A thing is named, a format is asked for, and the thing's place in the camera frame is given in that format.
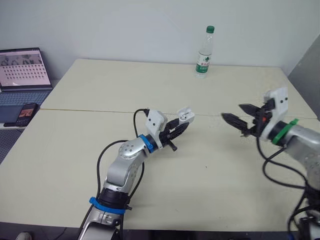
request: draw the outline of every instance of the gray floor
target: gray floor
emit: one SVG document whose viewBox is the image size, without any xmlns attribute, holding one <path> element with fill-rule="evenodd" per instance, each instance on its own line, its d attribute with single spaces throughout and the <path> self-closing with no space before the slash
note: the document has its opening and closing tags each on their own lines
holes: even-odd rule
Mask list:
<svg viewBox="0 0 320 240">
<path fill-rule="evenodd" d="M 75 240 L 78 229 L 0 222 L 0 240 L 15 240 L 21 232 L 31 232 L 33 240 Z M 287 235 L 285 232 L 125 230 L 124 238 L 125 240 L 286 240 Z"/>
</svg>

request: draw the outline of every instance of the shoe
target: shoe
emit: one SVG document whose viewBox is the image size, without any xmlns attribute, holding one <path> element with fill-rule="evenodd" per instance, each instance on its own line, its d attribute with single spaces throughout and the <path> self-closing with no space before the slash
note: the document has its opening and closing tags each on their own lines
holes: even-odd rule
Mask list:
<svg viewBox="0 0 320 240">
<path fill-rule="evenodd" d="M 32 240 L 32 236 L 28 232 L 21 232 L 15 240 Z"/>
</svg>

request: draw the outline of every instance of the green ring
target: green ring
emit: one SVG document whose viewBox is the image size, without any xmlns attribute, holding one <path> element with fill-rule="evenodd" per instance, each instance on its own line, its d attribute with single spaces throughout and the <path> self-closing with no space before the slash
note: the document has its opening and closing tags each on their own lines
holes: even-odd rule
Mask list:
<svg viewBox="0 0 320 240">
<path fill-rule="evenodd" d="M 282 128 L 282 130 L 274 137 L 274 139 L 272 139 L 272 143 L 276 145 L 279 142 L 279 140 L 290 130 L 290 128 L 297 124 L 298 121 L 299 119 L 295 118 L 284 128 Z"/>
</svg>

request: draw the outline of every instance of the laptop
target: laptop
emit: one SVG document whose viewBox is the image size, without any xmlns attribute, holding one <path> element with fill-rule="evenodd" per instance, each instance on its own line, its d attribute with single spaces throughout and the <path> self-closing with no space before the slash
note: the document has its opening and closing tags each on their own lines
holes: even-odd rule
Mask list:
<svg viewBox="0 0 320 240">
<path fill-rule="evenodd" d="M 24 104 L 39 106 L 52 90 L 40 49 L 0 50 L 0 123 L 15 123 Z"/>
</svg>

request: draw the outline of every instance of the table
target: table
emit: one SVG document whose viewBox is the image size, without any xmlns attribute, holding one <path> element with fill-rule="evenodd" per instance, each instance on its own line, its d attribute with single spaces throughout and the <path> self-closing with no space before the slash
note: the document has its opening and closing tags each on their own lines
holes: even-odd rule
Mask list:
<svg viewBox="0 0 320 240">
<path fill-rule="evenodd" d="M 132 116 L 40 110 L 0 165 L 0 222 L 79 227 L 89 198 L 96 194 L 97 158 L 107 144 L 135 137 Z M 145 132 L 144 122 L 138 114 L 139 133 Z M 301 118 L 299 123 L 320 130 L 316 119 Z M 220 116 L 197 115 L 174 143 L 176 152 L 166 147 L 147 159 L 125 229 L 286 230 L 302 193 L 263 176 L 253 137 L 240 137 Z M 118 147 L 101 160 L 102 180 Z M 262 148 L 267 155 L 277 150 L 270 143 Z M 277 160 L 303 170 L 287 154 Z M 281 167 L 269 166 L 268 171 L 281 181 L 302 184 Z"/>
<path fill-rule="evenodd" d="M 246 114 L 238 104 L 263 105 L 263 94 L 288 86 L 289 117 L 316 115 L 278 67 L 215 66 L 207 78 L 195 66 L 78 59 L 42 104 L 43 109 L 132 113 L 152 108 L 175 114 L 190 106 L 197 115 Z"/>
</svg>

